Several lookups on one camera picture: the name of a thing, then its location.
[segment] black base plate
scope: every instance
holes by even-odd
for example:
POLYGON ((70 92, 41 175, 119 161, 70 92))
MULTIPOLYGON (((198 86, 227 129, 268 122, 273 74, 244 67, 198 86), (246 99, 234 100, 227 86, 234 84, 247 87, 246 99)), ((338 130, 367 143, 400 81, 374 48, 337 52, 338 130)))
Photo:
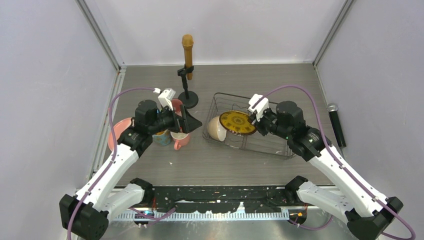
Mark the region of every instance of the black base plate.
POLYGON ((161 213, 176 208, 177 213, 235 212, 243 202, 246 213, 276 213, 279 207, 304 206, 305 203, 295 198, 295 193, 277 185, 253 186, 155 186, 153 205, 161 213))
POLYGON ((185 105, 186 108, 192 109, 196 107, 196 105, 199 103, 199 97, 194 91, 188 91, 188 99, 186 98, 186 94, 182 92, 178 99, 181 100, 181 102, 185 105))

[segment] white bracket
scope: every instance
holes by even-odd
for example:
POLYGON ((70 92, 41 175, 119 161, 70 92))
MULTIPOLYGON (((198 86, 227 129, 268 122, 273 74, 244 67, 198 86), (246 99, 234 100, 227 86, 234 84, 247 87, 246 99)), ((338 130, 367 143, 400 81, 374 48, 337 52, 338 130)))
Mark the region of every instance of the white bracket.
POLYGON ((171 100, 173 99, 175 93, 176 92, 172 88, 166 88, 165 90, 163 90, 159 94, 159 96, 157 97, 157 99, 159 99, 160 105, 163 108, 166 107, 166 106, 168 106, 169 109, 174 110, 174 108, 172 107, 171 100))
POLYGON ((268 98, 264 98, 262 99, 255 107, 253 107, 253 105, 255 105, 259 99, 262 98, 263 95, 259 95, 259 94, 255 94, 253 95, 253 97, 249 100, 249 112, 251 112, 252 114, 256 113, 256 120, 259 122, 262 118, 262 116, 264 115, 264 111, 266 109, 270 108, 269 105, 269 101, 268 98))
POLYGON ((345 212, 352 210, 354 206, 346 197, 321 188, 311 181, 304 182, 296 192, 302 202, 317 206, 345 224, 348 223, 345 212))
POLYGON ((129 207, 139 204, 145 195, 143 188, 137 184, 130 183, 120 192, 109 197, 102 211, 108 211, 107 219, 111 222, 129 207))

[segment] gray table surface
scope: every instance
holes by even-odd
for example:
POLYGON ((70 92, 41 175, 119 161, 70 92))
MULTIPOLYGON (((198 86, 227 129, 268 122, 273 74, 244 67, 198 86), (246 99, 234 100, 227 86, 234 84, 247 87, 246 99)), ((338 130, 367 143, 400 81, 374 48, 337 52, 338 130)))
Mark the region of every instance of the gray table surface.
MULTIPOLYGON (((181 66, 129 66, 122 90, 135 87, 173 88, 183 91, 177 70, 181 66)), ((265 94, 283 84, 298 84, 314 97, 325 134, 332 142, 334 133, 326 110, 323 92, 312 64, 244 64, 197 65, 189 90, 196 92, 199 103, 189 112, 203 124, 216 92, 245 97, 265 94)), ((138 103, 157 99, 148 91, 133 91, 120 97, 114 122, 133 117, 138 103)), ((294 101, 303 109, 306 123, 317 127, 308 97, 298 89, 283 89, 269 97, 270 101, 294 101)), ((153 143, 118 182, 125 186, 133 178, 141 178, 155 186, 165 185, 285 185, 297 175, 319 185, 331 184, 327 177, 302 158, 283 160, 278 156, 253 153, 213 144, 202 137, 203 127, 195 130, 191 141, 179 151, 173 145, 153 143)))

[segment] cable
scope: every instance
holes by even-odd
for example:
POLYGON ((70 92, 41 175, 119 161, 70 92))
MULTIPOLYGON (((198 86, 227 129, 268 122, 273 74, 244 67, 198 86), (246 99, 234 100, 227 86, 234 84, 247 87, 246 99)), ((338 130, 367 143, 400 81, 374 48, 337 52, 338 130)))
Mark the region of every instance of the cable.
MULTIPOLYGON (((334 159, 334 161, 340 166, 342 167, 342 162, 334 155, 334 153, 331 151, 329 144, 327 143, 326 136, 324 134, 324 129, 323 129, 323 125, 321 124, 321 120, 320 120, 320 114, 318 113, 318 108, 317 108, 317 104, 315 103, 314 98, 312 97, 311 93, 309 93, 308 90, 306 90, 305 88, 303 88, 302 86, 299 85, 295 85, 295 84, 287 84, 287 85, 282 85, 277 87, 276 89, 268 92, 267 94, 263 95, 254 105, 253 108, 256 107, 256 105, 258 103, 260 103, 264 98, 268 97, 269 95, 275 93, 278 90, 281 89, 285 89, 285 88, 295 88, 295 89, 299 89, 301 91, 303 91, 310 99, 310 101, 312 102, 313 105, 313 110, 315 111, 315 116, 316 116, 316 121, 318 122, 318 128, 321 134, 321 137, 323 139, 325 148, 327 149, 327 151, 329 152, 329 154, 332 156, 332 158, 334 159)), ((411 237, 410 238, 401 238, 401 237, 397 237, 397 236, 393 236, 390 235, 388 233, 382 233, 382 235, 395 239, 395 240, 414 240, 416 238, 416 234, 415 231, 412 229, 412 226, 409 225, 401 216, 399 216, 395 211, 393 211, 390 207, 388 207, 386 204, 384 204, 380 199, 376 198, 376 196, 370 191, 368 190, 368 188, 366 188, 352 173, 351 171, 349 171, 349 169, 347 169, 346 167, 342 167, 344 169, 344 171, 347 173, 347 175, 349 175, 353 181, 358 184, 358 186, 360 186, 371 198, 375 199, 377 201, 378 204, 380 204, 384 209, 386 209, 390 214, 392 214, 395 218, 397 218, 411 233, 411 237)))
POLYGON ((153 198, 153 204, 151 205, 152 210, 156 210, 156 197, 153 198))
POLYGON ((130 208, 128 208, 129 210, 133 210, 134 212, 136 212, 138 215, 140 215, 140 216, 142 216, 142 217, 144 217, 144 218, 146 218, 146 219, 150 219, 150 220, 155 220, 155 222, 156 221, 160 221, 160 220, 162 220, 162 219, 166 219, 167 217, 169 217, 169 216, 171 216, 171 214, 173 214, 175 211, 176 211, 176 208, 174 207, 174 208, 172 208, 171 210, 169 210, 167 213, 165 213, 163 216, 161 216, 161 217, 153 217, 153 216, 149 216, 149 215, 146 215, 146 214, 144 214, 144 213, 142 213, 141 211, 139 211, 139 210, 137 210, 137 209, 135 209, 134 207, 130 207, 130 208))
POLYGON ((324 224, 324 225, 322 225, 322 226, 320 226, 320 227, 310 227, 310 226, 303 226, 303 225, 298 225, 298 223, 296 222, 297 220, 298 220, 298 216, 296 217, 296 219, 293 221, 293 220, 288 220, 290 223, 292 223, 293 225, 296 225, 296 226, 298 226, 299 228, 301 228, 301 229, 306 229, 306 230, 311 230, 311 231, 318 231, 318 230, 322 230, 322 229, 325 229, 331 222, 332 222, 332 220, 333 220, 333 218, 334 218, 334 216, 333 215, 331 215, 331 217, 330 217, 330 219, 327 221, 327 223, 326 224, 324 224))
POLYGON ((112 109, 114 108, 114 104, 115 101, 122 95, 122 94, 126 94, 128 92, 134 91, 134 90, 150 90, 150 91, 154 91, 155 89, 152 87, 135 87, 135 88, 130 88, 127 89, 125 91, 122 91, 120 93, 118 93, 113 99, 112 101, 110 101, 109 104, 109 109, 108 109, 108 117, 109 117, 109 125, 110 125, 110 132, 112 133, 112 138, 113 138, 113 154, 112 154, 112 158, 110 160, 110 162, 107 164, 106 168, 104 169, 104 171, 102 171, 100 173, 100 175, 98 176, 98 178, 93 182, 93 184, 88 188, 88 191, 85 192, 85 194, 82 196, 81 200, 79 200, 79 202, 76 204, 72 215, 70 216, 69 219, 69 224, 67 226, 67 239, 68 240, 72 240, 72 225, 74 224, 74 219, 75 216, 77 215, 78 210, 80 209, 81 205, 83 204, 84 200, 87 198, 87 196, 90 194, 90 192, 95 188, 95 186, 97 185, 98 182, 100 182, 100 180, 103 178, 103 176, 106 174, 106 172, 111 168, 112 164, 115 161, 115 158, 117 157, 117 137, 115 135, 115 130, 114 130, 114 124, 113 124, 113 120, 112 120, 112 109))

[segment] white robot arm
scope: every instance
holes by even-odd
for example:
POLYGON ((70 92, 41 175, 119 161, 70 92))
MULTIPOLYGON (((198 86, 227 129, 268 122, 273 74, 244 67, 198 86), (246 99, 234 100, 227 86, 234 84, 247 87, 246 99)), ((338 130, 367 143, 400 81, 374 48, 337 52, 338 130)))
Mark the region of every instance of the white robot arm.
POLYGON ((287 140, 288 147, 295 154, 324 173, 344 196, 316 186, 301 176, 295 177, 285 188, 296 193, 302 202, 315 205, 346 223, 358 239, 375 240, 394 219, 378 200, 395 213, 402 209, 402 202, 397 197, 387 198, 365 181, 331 142, 322 138, 318 129, 306 125, 303 111, 296 103, 280 102, 273 112, 268 99, 262 98, 262 95, 255 94, 249 101, 250 121, 257 131, 263 136, 271 133, 287 140), (330 154, 324 141, 340 164, 330 154), (375 197, 360 187, 346 170, 375 197))
POLYGON ((202 126, 202 122, 192 117, 184 105, 180 106, 181 115, 175 113, 171 104, 174 90, 167 88, 160 91, 156 88, 154 92, 159 94, 162 108, 159 110, 155 101, 141 101, 131 125, 117 140, 115 159, 111 154, 83 188, 74 196, 65 194, 60 200, 60 216, 65 229, 68 229, 72 214, 77 209, 71 231, 86 240, 98 240, 108 228, 109 221, 117 215, 133 205, 150 203, 154 197, 153 186, 139 178, 133 179, 120 192, 110 194, 128 168, 150 146, 152 135, 165 130, 190 133, 202 126))

